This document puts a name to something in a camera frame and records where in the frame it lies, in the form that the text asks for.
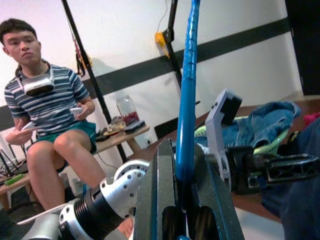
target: red contents in jar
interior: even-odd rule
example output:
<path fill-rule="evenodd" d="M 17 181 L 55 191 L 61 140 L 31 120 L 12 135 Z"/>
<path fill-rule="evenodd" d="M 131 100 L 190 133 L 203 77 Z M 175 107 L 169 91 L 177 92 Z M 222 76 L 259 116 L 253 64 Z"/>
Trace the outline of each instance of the red contents in jar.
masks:
<path fill-rule="evenodd" d="M 139 117 L 136 111 L 130 112 L 129 114 L 125 115 L 123 118 L 125 124 L 129 126 L 130 124 L 133 124 L 134 122 L 139 121 Z"/>

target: black stripe on wall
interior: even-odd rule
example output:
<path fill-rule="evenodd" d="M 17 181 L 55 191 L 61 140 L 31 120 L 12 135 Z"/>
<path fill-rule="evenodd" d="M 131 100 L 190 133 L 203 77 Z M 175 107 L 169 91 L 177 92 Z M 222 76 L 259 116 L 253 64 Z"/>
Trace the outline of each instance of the black stripe on wall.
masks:
<path fill-rule="evenodd" d="M 283 18 L 262 26 L 238 32 L 229 36 L 215 39 L 198 45 L 197 62 L 227 54 L 229 52 L 262 42 L 290 31 L 288 18 Z M 184 50 L 175 52 L 179 66 L 182 67 Z M 172 72 L 166 56 L 139 62 L 113 72 L 96 77 L 102 95 L 128 88 L 144 81 Z M 83 81 L 91 97 L 97 97 L 90 80 Z M 0 131 L 14 126 L 8 106 L 0 107 Z"/>

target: green shorts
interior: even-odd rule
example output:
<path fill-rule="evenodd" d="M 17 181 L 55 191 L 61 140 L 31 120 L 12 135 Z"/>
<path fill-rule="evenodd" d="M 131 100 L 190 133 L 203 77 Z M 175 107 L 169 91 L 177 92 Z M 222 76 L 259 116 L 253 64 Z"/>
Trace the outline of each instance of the green shorts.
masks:
<path fill-rule="evenodd" d="M 91 142 L 91 150 L 90 153 L 94 153 L 97 151 L 97 146 L 96 146 L 96 124 L 92 122 L 88 122 L 86 120 L 84 121 L 78 121 L 76 124 L 70 126 L 66 131 L 72 130 L 72 129 L 79 129 L 84 131 L 88 137 L 90 138 Z M 59 137 L 62 133 L 58 134 L 48 134 L 46 136 L 39 136 L 37 137 L 36 141 L 49 141 L 51 143 L 54 143 L 56 138 Z"/>

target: man's hair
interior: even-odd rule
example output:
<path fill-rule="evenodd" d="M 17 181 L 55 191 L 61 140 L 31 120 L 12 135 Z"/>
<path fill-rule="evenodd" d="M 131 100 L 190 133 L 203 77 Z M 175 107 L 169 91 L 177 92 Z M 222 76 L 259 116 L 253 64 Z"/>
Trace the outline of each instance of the man's hair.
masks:
<path fill-rule="evenodd" d="M 36 30 L 30 24 L 20 19 L 10 18 L 0 24 L 0 42 L 5 45 L 4 35 L 14 31 L 29 31 L 37 38 Z"/>

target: glass jar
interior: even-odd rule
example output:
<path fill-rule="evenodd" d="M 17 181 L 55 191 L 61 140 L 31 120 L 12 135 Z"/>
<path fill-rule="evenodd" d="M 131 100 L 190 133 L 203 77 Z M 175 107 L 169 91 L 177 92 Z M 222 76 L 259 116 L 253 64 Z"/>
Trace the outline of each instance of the glass jar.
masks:
<path fill-rule="evenodd" d="M 127 126 L 139 121 L 139 117 L 134 102 L 128 95 L 118 98 L 116 100 L 116 106 Z"/>

